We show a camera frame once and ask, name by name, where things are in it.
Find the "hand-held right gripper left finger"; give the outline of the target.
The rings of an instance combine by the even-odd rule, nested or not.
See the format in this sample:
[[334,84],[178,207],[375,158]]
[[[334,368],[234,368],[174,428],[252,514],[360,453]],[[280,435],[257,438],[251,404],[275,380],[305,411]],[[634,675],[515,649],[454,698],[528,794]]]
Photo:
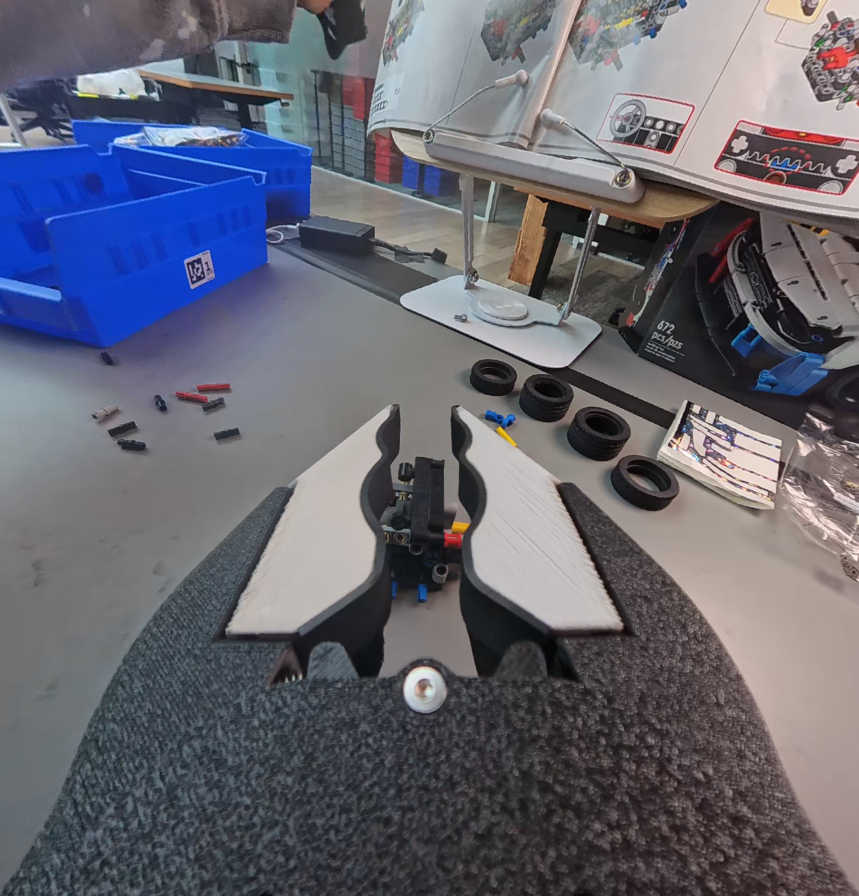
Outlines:
[[226,623],[230,639],[372,639],[391,612],[380,517],[401,411],[380,410],[290,486]]

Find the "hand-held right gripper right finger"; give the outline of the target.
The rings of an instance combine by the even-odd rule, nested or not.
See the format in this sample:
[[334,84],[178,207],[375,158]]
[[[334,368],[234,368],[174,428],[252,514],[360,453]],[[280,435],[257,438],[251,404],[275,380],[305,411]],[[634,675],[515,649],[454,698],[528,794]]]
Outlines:
[[468,409],[451,409],[469,583],[542,635],[623,633],[625,623],[560,481]]

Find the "toy brick engine assembly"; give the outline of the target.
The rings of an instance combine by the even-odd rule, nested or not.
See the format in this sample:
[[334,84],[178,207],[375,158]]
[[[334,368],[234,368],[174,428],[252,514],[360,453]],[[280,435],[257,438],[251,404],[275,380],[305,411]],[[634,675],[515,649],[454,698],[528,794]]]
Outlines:
[[419,456],[404,462],[380,524],[391,572],[391,598],[412,589],[418,603],[441,590],[462,565],[468,523],[457,522],[456,505],[445,504],[445,463]]

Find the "group of small toy pins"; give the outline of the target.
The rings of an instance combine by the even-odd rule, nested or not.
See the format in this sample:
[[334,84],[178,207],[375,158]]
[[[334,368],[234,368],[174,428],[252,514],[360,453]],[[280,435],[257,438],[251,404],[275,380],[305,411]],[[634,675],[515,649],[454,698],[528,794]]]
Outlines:
[[[226,406],[225,395],[232,391],[232,385],[226,382],[206,383],[196,385],[192,390],[177,390],[174,395],[178,401],[196,405],[202,413],[211,414]],[[117,405],[105,406],[91,414],[91,418],[97,424],[105,424],[119,414],[121,408]],[[138,424],[133,420],[126,420],[107,427],[106,432],[110,439],[123,451],[132,453],[144,453],[148,450],[146,442],[132,438],[131,435],[139,430]],[[239,427],[225,427],[213,433],[216,442],[230,442],[242,437]]]

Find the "blue plastic bin with tag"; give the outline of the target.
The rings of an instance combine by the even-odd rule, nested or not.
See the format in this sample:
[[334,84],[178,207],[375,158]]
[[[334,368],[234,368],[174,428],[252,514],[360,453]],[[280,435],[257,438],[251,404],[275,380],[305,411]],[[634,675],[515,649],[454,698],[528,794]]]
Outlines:
[[251,167],[0,151],[0,323],[108,348],[265,264],[266,227]]

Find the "rack of small storage drawers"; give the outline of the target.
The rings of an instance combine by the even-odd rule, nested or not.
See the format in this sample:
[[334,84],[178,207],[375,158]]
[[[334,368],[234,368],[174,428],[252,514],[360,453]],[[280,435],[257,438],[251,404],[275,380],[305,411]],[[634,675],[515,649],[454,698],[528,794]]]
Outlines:
[[417,195],[421,166],[408,160],[390,133],[368,133],[368,105],[375,80],[370,77],[312,72],[305,94],[306,137],[314,162],[335,173]]

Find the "narrow black rubber tire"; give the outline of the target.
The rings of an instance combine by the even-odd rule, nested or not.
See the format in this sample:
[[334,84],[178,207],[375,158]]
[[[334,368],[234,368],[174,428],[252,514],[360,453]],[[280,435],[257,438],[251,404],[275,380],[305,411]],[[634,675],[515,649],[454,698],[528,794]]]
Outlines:
[[610,472],[612,487],[629,504],[645,511],[661,511],[680,492],[676,475],[643,455],[622,457]]
[[515,368],[495,358],[483,358],[470,368],[469,384],[478,392],[502,397],[513,392],[517,382]]

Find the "wide black rubber tire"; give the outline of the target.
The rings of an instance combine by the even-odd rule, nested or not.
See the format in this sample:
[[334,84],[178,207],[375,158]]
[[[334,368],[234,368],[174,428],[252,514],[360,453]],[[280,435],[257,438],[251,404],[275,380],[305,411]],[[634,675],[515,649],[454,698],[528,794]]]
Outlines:
[[577,411],[567,440],[582,456],[597,462],[616,458],[631,437],[626,420],[614,411],[600,407],[585,407]]
[[535,374],[524,380],[519,403],[534,420],[553,423],[562,420],[573,402],[573,388],[557,376]]

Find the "wooden background table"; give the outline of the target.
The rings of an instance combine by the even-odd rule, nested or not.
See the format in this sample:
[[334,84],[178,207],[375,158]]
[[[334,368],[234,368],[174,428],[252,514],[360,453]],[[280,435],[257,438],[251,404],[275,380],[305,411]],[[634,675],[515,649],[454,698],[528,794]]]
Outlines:
[[189,91],[198,91],[199,93],[215,94],[223,101],[234,103],[237,106],[237,118],[242,129],[253,129],[254,123],[250,115],[250,106],[267,106],[279,103],[280,106],[286,107],[294,100],[293,93],[272,90],[263,86],[226,81],[208,75],[167,72],[154,64],[139,66],[136,71],[141,77],[159,84],[169,84]]

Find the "bag of toy brick parts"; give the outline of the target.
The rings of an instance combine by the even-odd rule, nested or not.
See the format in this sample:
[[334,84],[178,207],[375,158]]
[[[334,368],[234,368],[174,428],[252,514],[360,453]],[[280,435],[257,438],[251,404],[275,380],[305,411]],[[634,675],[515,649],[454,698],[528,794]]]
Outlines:
[[111,142],[132,148],[237,148],[248,143],[246,134],[218,126],[144,126]]

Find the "black power adapter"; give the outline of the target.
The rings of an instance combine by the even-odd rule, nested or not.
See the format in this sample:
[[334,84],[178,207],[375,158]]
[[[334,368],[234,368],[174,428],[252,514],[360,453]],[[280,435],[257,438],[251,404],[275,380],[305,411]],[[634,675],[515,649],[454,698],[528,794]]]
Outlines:
[[363,257],[374,252],[374,226],[326,216],[312,216],[299,224],[303,248],[314,252],[335,252]]

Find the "toy car set box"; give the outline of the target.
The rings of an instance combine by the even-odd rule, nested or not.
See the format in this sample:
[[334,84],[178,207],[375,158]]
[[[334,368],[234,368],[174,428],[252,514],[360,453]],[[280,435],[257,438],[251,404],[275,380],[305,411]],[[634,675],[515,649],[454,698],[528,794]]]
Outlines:
[[661,231],[619,330],[788,427],[814,404],[859,420],[859,238],[718,204]]

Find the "clear plastic bag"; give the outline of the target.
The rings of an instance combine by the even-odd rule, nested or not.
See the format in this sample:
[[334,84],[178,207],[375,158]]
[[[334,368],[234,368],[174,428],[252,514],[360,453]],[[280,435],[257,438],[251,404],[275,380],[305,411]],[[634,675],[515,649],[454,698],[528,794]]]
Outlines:
[[859,411],[808,409],[782,475],[781,507],[859,583]]

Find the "instruction booklet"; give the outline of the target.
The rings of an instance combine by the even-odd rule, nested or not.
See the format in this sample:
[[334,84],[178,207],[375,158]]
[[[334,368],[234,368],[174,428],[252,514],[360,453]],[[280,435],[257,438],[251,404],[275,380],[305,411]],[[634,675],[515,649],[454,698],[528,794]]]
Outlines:
[[369,132],[608,165],[859,238],[859,1],[395,2]]

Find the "wooden post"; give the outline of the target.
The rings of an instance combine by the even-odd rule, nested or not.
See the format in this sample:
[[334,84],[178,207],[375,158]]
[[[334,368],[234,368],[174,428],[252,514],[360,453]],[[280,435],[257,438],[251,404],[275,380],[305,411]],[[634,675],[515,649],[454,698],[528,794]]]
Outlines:
[[554,263],[563,230],[548,225],[550,202],[528,195],[522,225],[516,238],[508,279],[541,297]]

